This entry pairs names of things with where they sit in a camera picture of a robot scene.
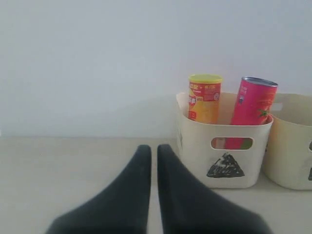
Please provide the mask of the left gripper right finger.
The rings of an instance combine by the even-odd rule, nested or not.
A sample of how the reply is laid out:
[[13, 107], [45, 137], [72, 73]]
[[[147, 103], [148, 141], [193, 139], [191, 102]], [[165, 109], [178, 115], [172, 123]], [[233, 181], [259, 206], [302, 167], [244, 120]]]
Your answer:
[[269, 234], [258, 214], [195, 178], [168, 144], [157, 148], [158, 197], [165, 234]]

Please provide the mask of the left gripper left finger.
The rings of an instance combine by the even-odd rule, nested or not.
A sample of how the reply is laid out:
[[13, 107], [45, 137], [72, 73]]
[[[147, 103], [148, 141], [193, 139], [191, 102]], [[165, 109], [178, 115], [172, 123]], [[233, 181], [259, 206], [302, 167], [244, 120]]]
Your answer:
[[145, 234], [152, 152], [138, 146], [124, 170], [98, 195], [56, 218], [48, 234]]

